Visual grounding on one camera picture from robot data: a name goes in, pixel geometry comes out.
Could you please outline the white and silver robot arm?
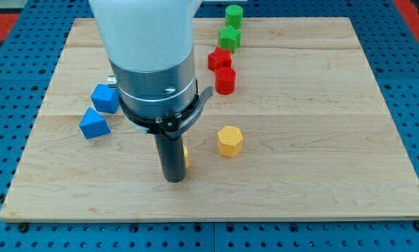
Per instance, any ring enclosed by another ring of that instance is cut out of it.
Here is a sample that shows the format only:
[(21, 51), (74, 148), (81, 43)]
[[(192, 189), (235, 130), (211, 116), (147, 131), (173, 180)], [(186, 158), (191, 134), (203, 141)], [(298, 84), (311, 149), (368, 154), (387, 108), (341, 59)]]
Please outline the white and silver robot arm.
[(147, 119), (184, 111), (197, 94), (192, 18), (198, 0), (90, 0), (122, 103)]

